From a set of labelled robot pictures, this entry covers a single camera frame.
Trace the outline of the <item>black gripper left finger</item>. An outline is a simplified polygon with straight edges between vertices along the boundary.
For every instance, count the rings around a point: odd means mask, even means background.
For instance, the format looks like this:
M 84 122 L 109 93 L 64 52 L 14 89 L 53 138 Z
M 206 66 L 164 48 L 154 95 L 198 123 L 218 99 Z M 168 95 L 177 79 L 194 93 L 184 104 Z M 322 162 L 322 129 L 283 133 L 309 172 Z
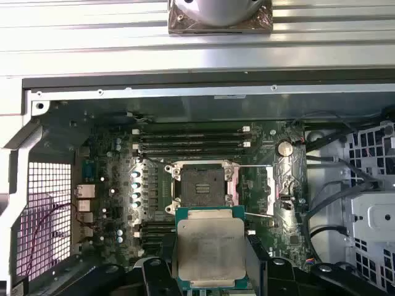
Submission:
M 104 264 L 86 272 L 51 295 L 182 295 L 171 267 L 177 238 L 165 236 L 158 257 L 142 258 L 133 269 Z

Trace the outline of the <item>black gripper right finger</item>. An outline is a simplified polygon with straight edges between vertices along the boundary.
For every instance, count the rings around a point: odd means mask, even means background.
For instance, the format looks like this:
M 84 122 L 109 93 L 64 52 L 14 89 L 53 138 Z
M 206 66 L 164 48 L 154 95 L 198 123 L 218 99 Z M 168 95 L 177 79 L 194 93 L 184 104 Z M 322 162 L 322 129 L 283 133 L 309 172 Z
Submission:
M 320 263 L 305 272 L 270 257 L 257 236 L 246 238 L 246 275 L 256 295 L 387 295 L 336 265 Z

